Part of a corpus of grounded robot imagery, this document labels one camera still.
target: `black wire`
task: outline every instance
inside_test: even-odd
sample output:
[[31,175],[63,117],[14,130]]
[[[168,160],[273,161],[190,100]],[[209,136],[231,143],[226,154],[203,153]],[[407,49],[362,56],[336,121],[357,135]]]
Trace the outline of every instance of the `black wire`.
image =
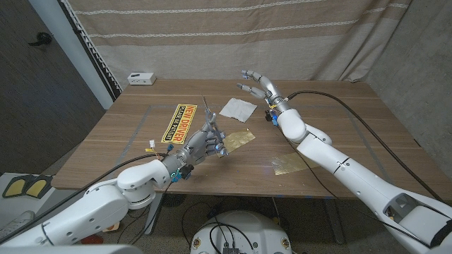
[[[200,205],[200,204],[207,205],[210,209],[212,209],[212,207],[211,207],[208,203],[203,202],[203,201],[200,201],[200,202],[197,202],[197,203],[191,205],[190,207],[188,207],[188,208],[185,210],[184,214],[182,215],[182,220],[181,220],[182,233],[183,233],[183,235],[184,235],[185,241],[186,241],[186,242],[188,243],[188,245],[189,245],[189,250],[191,249],[191,242],[189,242],[189,239],[186,237],[186,234],[185,234],[185,229],[184,229],[184,218],[185,218],[186,213],[187,213],[192,207],[195,207],[195,206]],[[217,217],[214,216],[214,218],[215,218],[216,223],[219,224],[219,222],[218,222],[218,220],[217,220]],[[223,234],[223,237],[225,237],[225,241],[226,241],[226,243],[227,243],[227,239],[226,239],[225,232],[223,232],[222,229],[221,229],[221,233]]]
[[402,168],[406,170],[406,172],[408,172],[414,179],[416,179],[418,183],[420,183],[420,185],[422,185],[422,187],[424,187],[428,192],[430,192],[430,194],[432,194],[432,196],[434,196],[435,199],[437,199],[440,202],[444,202],[444,200],[438,194],[436,194],[420,177],[418,177],[413,171],[411,171],[411,169],[405,163],[402,162],[402,160],[389,148],[389,146],[387,146],[387,144],[385,144],[385,142],[375,133],[375,131],[372,130],[370,126],[355,111],[353,111],[353,109],[346,105],[346,103],[344,103],[342,100],[333,95],[330,95],[326,92],[318,91],[298,91],[287,96],[287,98],[293,99],[295,96],[302,93],[327,96],[343,105],[350,113],[352,113],[353,116],[355,116],[362,123],[362,125],[364,125],[364,127],[366,127],[366,129],[378,140],[378,142],[384,147],[384,149],[386,149],[386,151],[389,152],[389,154],[397,161],[397,163],[399,163],[399,165],[401,165]]
[[132,218],[132,219],[137,219],[137,218],[140,218],[141,216],[142,216],[142,214],[140,214],[140,215],[138,215],[138,216],[132,216],[131,214],[127,214],[130,218]]
[[221,252],[217,249],[217,247],[215,246],[215,244],[213,243],[213,240],[212,240],[212,231],[213,231],[217,226],[220,227],[220,228],[221,228],[221,226],[230,226],[230,227],[232,227],[233,229],[237,230],[237,231],[238,231],[239,233],[241,233],[242,236],[248,241],[249,247],[251,247],[251,250],[254,252],[254,248],[253,248],[253,245],[251,244],[251,241],[248,239],[248,237],[247,237],[242,231],[240,231],[240,229],[236,228],[235,226],[229,225],[229,224],[219,223],[219,224],[215,225],[214,227],[212,227],[212,229],[210,230],[210,233],[209,233],[210,244],[212,244],[212,247],[215,249],[215,251],[216,251],[217,253],[221,254]]
[[153,156],[157,156],[157,154],[149,154],[149,155],[142,155],[140,157],[136,157],[133,159],[130,159],[126,162],[122,162],[121,164],[115,166],[114,168],[110,169],[109,171],[103,173],[101,176],[97,177],[96,179],[94,179],[93,181],[91,181],[90,183],[88,183],[87,185],[85,185],[84,187],[78,189],[75,193],[70,194],[69,197],[63,199],[62,201],[58,202],[56,205],[54,205],[53,207],[49,208],[47,211],[43,212],[42,214],[36,216],[34,219],[32,219],[31,221],[29,221],[27,224],[21,226],[19,229],[16,229],[15,231],[13,231],[12,233],[8,234],[7,236],[3,237],[2,239],[0,239],[0,245],[4,242],[6,242],[7,240],[13,238],[14,236],[16,236],[17,234],[19,234],[20,232],[26,230],[28,227],[30,227],[31,225],[33,225],[34,223],[38,222],[40,219],[44,218],[46,215],[48,215],[50,212],[53,212],[56,208],[62,206],[64,203],[68,202],[70,199],[74,198],[75,196],[77,196],[78,194],[86,191],[89,187],[91,187],[93,184],[97,183],[98,181],[102,180],[104,177],[108,176],[109,174],[111,174],[112,172],[116,171],[118,168],[129,164],[131,162],[135,162],[139,159],[144,159],[147,157],[153,157]]
[[[162,200],[165,198],[165,195],[168,191],[168,188],[170,188],[170,186],[172,185],[172,182],[169,183],[168,187],[165,189],[165,191],[162,194]],[[144,233],[146,232],[146,230],[149,229],[149,226],[152,225],[154,219],[155,219],[155,215],[157,215],[157,210],[155,211],[153,218],[150,220],[149,224],[147,225],[146,228],[144,228],[144,230],[142,230],[140,233],[136,234],[131,241],[129,241],[129,245],[133,245],[135,244],[138,240],[140,240],[140,238],[144,235]]]
[[231,236],[232,236],[232,247],[235,248],[234,234],[232,233],[231,228],[229,228],[228,226],[226,226],[226,227],[227,227],[227,229],[229,229],[229,232],[231,233]]
[[121,240],[122,234],[124,234],[124,232],[126,231],[126,229],[127,229],[129,226],[131,226],[133,223],[135,223],[136,221],[138,221],[143,215],[147,214],[146,211],[149,212],[149,206],[147,206],[147,207],[144,209],[144,211],[143,211],[139,216],[137,216],[137,217],[132,217],[132,218],[134,218],[134,220],[133,220],[131,223],[129,223],[124,229],[122,229],[122,232],[121,232],[121,234],[119,235],[118,240],[116,241],[116,244],[119,244],[119,240]]
[[370,219],[373,219],[373,220],[375,220],[375,221],[377,221],[377,222],[381,222],[383,225],[389,226],[390,228],[395,229],[395,230],[399,231],[400,233],[403,233],[403,234],[405,234],[406,236],[409,236],[410,238],[415,239],[416,241],[418,241],[419,243],[421,243],[423,246],[425,246],[425,247],[427,247],[427,248],[430,248],[430,245],[428,245],[427,243],[425,243],[424,241],[422,241],[422,240],[419,239],[418,237],[413,236],[412,234],[409,234],[408,232],[403,231],[402,229],[398,229],[398,228],[396,228],[396,227],[393,226],[393,225],[390,225],[390,224],[388,224],[388,223],[386,223],[386,222],[383,222],[383,221],[381,221],[380,219],[375,218],[375,217],[373,217],[373,216],[367,214],[366,212],[363,212],[363,211],[361,211],[361,210],[359,210],[359,209],[353,207],[352,205],[347,204],[345,201],[341,200],[338,196],[336,196],[333,192],[331,192],[331,190],[329,190],[329,189],[328,189],[328,188],[320,181],[320,179],[319,179],[319,178],[317,177],[317,175],[314,173],[314,170],[312,170],[312,168],[309,166],[309,164],[308,164],[308,163],[304,160],[304,158],[298,153],[298,150],[295,149],[295,148],[292,146],[292,143],[284,136],[284,133],[283,133],[283,130],[281,130],[281,127],[278,126],[278,129],[279,129],[280,132],[282,133],[282,136],[283,136],[283,137],[286,139],[286,141],[289,143],[290,147],[297,153],[297,155],[298,155],[300,158],[302,158],[303,162],[308,166],[309,170],[310,170],[311,173],[314,175],[314,177],[316,178],[316,180],[320,183],[320,185],[322,185],[322,187],[324,187],[325,190],[328,191],[328,192],[329,192],[334,198],[336,198],[341,204],[344,204],[345,206],[347,206],[347,207],[349,207],[349,208],[352,208],[353,210],[359,212],[360,214],[363,214],[363,215],[367,216],[367,217],[370,218]]

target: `gold foil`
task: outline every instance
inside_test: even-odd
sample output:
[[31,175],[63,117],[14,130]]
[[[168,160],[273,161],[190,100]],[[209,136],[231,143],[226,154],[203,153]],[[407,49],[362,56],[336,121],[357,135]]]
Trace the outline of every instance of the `gold foil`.
[[306,163],[303,162],[303,159],[299,157],[296,152],[288,154],[288,155],[280,155],[277,157],[273,157],[271,159],[271,164],[273,169],[275,170],[275,175],[292,173],[300,170],[308,169],[306,163],[313,169],[318,167],[316,162],[311,161],[304,155],[301,155]]
[[223,144],[226,147],[228,152],[232,152],[237,148],[245,145],[249,141],[256,138],[249,129],[237,131],[229,134],[225,139],[223,139]]

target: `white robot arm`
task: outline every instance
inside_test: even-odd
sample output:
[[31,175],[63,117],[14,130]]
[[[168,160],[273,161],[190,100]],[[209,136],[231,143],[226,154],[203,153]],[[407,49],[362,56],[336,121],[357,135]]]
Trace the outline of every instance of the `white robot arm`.
[[277,122],[284,136],[297,150],[334,175],[382,221],[428,245],[393,229],[386,228],[411,253],[426,253],[435,246],[452,245],[452,207],[417,193],[393,186],[347,155],[331,146],[322,131],[305,124],[296,109],[282,98],[276,85],[254,72],[242,71],[244,78],[261,84],[264,91],[238,86],[254,96],[264,94],[271,109],[280,112]]
[[119,222],[129,209],[149,205],[155,198],[154,187],[187,179],[208,155],[227,155],[222,144],[225,134],[215,120],[216,114],[206,107],[206,123],[174,155],[130,167],[117,179],[96,183],[70,207],[1,247],[70,245]]

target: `yellow object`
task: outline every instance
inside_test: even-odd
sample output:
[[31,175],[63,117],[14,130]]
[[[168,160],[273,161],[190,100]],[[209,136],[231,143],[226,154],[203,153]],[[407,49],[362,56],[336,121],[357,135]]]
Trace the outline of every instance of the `yellow object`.
[[249,141],[256,138],[249,129],[237,131],[229,134],[225,139],[223,139],[223,144],[228,152],[232,152],[237,148],[245,145]]
[[30,195],[32,197],[38,197],[38,195],[40,194],[40,192],[42,191],[42,189],[47,185],[47,181],[46,180],[38,180],[36,181],[34,184],[31,185],[31,187],[29,187],[29,189],[27,190],[27,195]]
[[106,229],[102,230],[102,232],[115,231],[119,228],[119,222],[115,223],[113,226],[109,226]]
[[[319,166],[316,162],[311,161],[304,155],[301,156],[312,169]],[[275,170],[275,175],[281,175],[308,169],[303,159],[299,157],[298,153],[294,152],[288,155],[273,157],[271,164]]]
[[5,193],[5,197],[21,194],[24,185],[25,185],[25,180],[23,180],[23,179],[19,179],[19,180],[15,181],[8,187],[8,190]]
[[189,133],[191,121],[195,115],[196,105],[179,104],[171,122],[162,137],[162,143],[184,144]]

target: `beige curtain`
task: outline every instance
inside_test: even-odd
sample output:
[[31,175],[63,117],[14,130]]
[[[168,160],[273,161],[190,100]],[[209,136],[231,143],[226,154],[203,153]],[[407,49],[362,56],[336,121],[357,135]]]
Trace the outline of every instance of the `beige curtain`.
[[71,0],[122,85],[163,79],[358,80],[410,0]]

